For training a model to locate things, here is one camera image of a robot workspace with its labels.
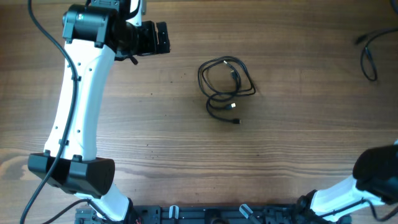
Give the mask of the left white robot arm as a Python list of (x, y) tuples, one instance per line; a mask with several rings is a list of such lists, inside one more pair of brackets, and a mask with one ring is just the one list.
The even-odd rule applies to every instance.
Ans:
[(104, 223), (141, 223), (130, 198), (114, 183), (115, 163), (97, 155), (101, 102), (116, 61), (170, 51), (167, 25), (143, 21), (144, 1), (87, 1), (63, 15), (65, 69), (57, 114), (41, 153), (28, 168), (49, 184), (88, 203)]

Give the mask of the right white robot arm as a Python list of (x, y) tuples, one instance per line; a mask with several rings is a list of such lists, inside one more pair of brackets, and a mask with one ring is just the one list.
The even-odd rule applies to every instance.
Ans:
[(362, 208), (369, 207), (373, 218), (385, 222), (397, 215), (393, 209), (378, 217), (376, 206), (397, 204), (397, 143), (364, 151), (352, 174), (336, 185), (314, 190), (297, 202), (297, 214), (305, 223), (338, 223)]

